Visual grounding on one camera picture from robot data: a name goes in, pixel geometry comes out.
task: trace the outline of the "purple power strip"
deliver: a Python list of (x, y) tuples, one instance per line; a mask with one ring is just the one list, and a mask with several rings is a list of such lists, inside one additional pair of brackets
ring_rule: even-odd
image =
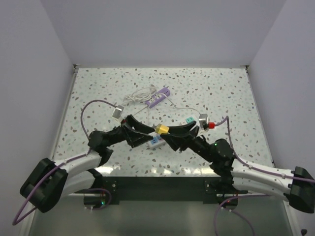
[(152, 98), (149, 101), (145, 102), (149, 108), (154, 107), (155, 105), (157, 105), (158, 103), (160, 103), (161, 101), (163, 101), (165, 99), (165, 96), (163, 96), (163, 95), (157, 96), (157, 94), (159, 94), (159, 93), (163, 93), (163, 94), (165, 94), (165, 96), (168, 97), (171, 94), (171, 91), (167, 87), (164, 87), (160, 91), (158, 91), (154, 95), (152, 95)]

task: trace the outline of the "white power strip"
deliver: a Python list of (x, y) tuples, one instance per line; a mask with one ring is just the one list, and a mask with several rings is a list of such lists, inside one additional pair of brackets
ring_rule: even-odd
[[(187, 117), (185, 120), (183, 120), (180, 125), (185, 125), (185, 124), (189, 124), (190, 122), (193, 122), (193, 121), (196, 121), (198, 122), (198, 119), (194, 116), (191, 116), (191, 117)], [(198, 133), (198, 136), (203, 133), (203, 130), (202, 129), (199, 129), (199, 133)], [(149, 149), (155, 149), (155, 148), (158, 148), (159, 146), (162, 146), (164, 144), (166, 144), (166, 141), (161, 138), (161, 136), (157, 133), (151, 133), (151, 135), (153, 136), (153, 139), (151, 141), (148, 141), (146, 144), (147, 146), (149, 147)]]

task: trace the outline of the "wall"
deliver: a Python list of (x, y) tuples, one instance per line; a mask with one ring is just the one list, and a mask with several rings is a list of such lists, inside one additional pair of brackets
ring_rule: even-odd
[(73, 63), (248, 65), (285, 0), (41, 0)]
[(71, 80), (72, 65), (38, 0), (0, 2), (0, 230), (22, 204), (19, 190), (48, 156)]
[[(249, 69), (275, 163), (315, 177), (315, 1), (287, 0)], [(315, 235), (315, 215), (298, 213)]]

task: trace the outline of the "speckled table surface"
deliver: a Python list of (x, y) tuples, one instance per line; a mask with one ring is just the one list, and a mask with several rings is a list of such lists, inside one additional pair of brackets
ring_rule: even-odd
[[(80, 68), (65, 115), (54, 159), (64, 159), (87, 151), (87, 138), (80, 125), (83, 106), (94, 99), (121, 104), (127, 94), (142, 87), (169, 87), (170, 99), (178, 107), (193, 107), (218, 122), (229, 115), (235, 150), (244, 159), (272, 166), (261, 122), (245, 69), (215, 68)], [(123, 115), (135, 114), (144, 104), (130, 104)], [(109, 130), (117, 123), (111, 118), (113, 108), (103, 103), (91, 104), (84, 113), (88, 132)], [(147, 109), (135, 118), (147, 122)], [(194, 110), (177, 110), (164, 100), (149, 110), (149, 125), (179, 125)], [(227, 138), (226, 124), (205, 134), (208, 142)], [(131, 149), (126, 142), (110, 147), (114, 153), (98, 168), (104, 176), (213, 176), (209, 164), (186, 150), (174, 152), (169, 146), (155, 150), (145, 145)]]

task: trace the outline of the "power strip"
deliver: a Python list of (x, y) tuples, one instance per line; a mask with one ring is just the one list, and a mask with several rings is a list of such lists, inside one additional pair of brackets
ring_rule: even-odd
[[(193, 121), (198, 122), (198, 119), (195, 116), (191, 116), (191, 117), (187, 117), (185, 120), (183, 120), (180, 125), (185, 125), (185, 124), (189, 124)], [(200, 135), (203, 132), (202, 129), (199, 129), (199, 133), (198, 135)], [(158, 148), (159, 146), (162, 146), (164, 144), (166, 144), (166, 141), (161, 138), (161, 136), (157, 133), (151, 133), (150, 135), (153, 136), (153, 139), (151, 141), (147, 142), (147, 146), (149, 147), (149, 149), (155, 149)]]
[(150, 100), (145, 102), (145, 104), (148, 105), (148, 108), (156, 106), (165, 99), (165, 96), (161, 95), (161, 93), (168, 97), (171, 94), (171, 91), (167, 87), (164, 87), (160, 91), (156, 92), (154, 95), (152, 95)]

